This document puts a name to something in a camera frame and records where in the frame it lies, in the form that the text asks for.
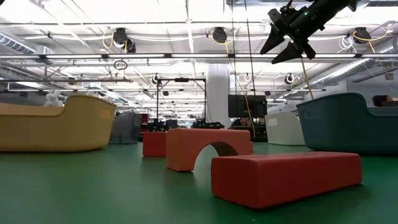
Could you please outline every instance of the table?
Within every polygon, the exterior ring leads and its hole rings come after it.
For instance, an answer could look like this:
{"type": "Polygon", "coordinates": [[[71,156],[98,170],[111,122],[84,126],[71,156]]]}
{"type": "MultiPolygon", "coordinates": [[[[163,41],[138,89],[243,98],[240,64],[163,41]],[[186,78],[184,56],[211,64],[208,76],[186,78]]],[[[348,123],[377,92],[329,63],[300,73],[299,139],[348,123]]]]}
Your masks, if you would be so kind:
{"type": "MultiPolygon", "coordinates": [[[[306,147],[255,143],[255,154],[306,147]]],[[[364,157],[363,185],[254,211],[211,193],[203,150],[193,172],[143,158],[142,144],[102,151],[0,154],[0,220],[8,223],[397,223],[398,157],[364,157]]]]}

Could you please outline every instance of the yellow bathtub-shaped seat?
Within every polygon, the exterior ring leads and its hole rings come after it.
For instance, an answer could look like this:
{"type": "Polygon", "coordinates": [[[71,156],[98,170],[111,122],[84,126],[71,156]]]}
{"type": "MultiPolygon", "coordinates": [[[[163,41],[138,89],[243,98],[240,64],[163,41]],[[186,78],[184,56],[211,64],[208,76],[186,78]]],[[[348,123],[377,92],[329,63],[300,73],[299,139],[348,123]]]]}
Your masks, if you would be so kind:
{"type": "Polygon", "coordinates": [[[78,152],[108,144],[116,106],[69,96],[65,107],[0,103],[0,152],[78,152]]]}

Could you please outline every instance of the red rectangular block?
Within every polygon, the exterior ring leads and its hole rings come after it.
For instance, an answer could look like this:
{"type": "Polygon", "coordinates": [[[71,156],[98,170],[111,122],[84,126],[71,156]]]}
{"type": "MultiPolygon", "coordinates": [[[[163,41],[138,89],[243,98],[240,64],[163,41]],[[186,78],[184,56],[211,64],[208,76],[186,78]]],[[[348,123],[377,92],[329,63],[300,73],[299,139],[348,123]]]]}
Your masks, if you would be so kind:
{"type": "Polygon", "coordinates": [[[215,157],[211,190],[254,209],[360,184],[361,158],[342,152],[215,157]]]}
{"type": "Polygon", "coordinates": [[[167,133],[163,132],[145,132],[143,135],[144,156],[165,157],[166,156],[166,137],[167,133]]]}

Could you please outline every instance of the white stuffed toy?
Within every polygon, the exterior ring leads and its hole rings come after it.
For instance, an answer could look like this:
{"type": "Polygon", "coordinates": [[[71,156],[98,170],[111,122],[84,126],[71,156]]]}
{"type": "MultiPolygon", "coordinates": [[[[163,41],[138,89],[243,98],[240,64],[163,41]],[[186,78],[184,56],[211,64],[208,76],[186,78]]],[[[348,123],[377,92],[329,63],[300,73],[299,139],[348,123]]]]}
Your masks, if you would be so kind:
{"type": "Polygon", "coordinates": [[[59,90],[50,90],[49,93],[45,96],[46,102],[44,106],[63,106],[63,103],[58,100],[59,96],[59,90]]]}

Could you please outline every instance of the white column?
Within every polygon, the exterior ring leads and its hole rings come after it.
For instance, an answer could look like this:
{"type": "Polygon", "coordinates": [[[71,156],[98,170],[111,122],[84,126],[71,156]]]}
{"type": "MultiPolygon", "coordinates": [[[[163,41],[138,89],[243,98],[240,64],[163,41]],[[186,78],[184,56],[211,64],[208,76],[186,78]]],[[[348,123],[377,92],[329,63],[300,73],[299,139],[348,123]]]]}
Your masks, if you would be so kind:
{"type": "Polygon", "coordinates": [[[220,122],[228,128],[228,94],[229,68],[228,64],[210,64],[207,73],[207,108],[208,122],[220,122]]]}

